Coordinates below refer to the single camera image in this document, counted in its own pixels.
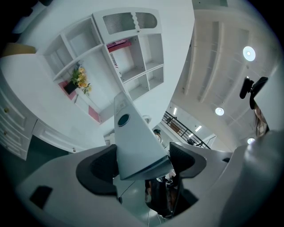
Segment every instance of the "railing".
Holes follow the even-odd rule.
[[[186,143],[197,147],[210,149],[210,147],[205,142],[203,142],[197,135],[195,135],[189,128],[187,128],[170,113],[165,112],[162,120],[181,138],[183,138]]]

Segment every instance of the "ceiling light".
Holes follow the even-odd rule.
[[[201,128],[202,126],[200,125],[197,129],[195,129],[195,132],[198,132]]]
[[[248,139],[248,144],[252,144],[254,141],[255,141],[254,138],[249,138],[249,139]]]
[[[222,116],[222,115],[224,115],[224,109],[221,108],[221,107],[218,107],[218,108],[215,109],[215,113],[219,116]]]
[[[253,61],[256,58],[256,53],[252,47],[245,47],[243,49],[243,55],[245,59],[247,59],[249,62]]]

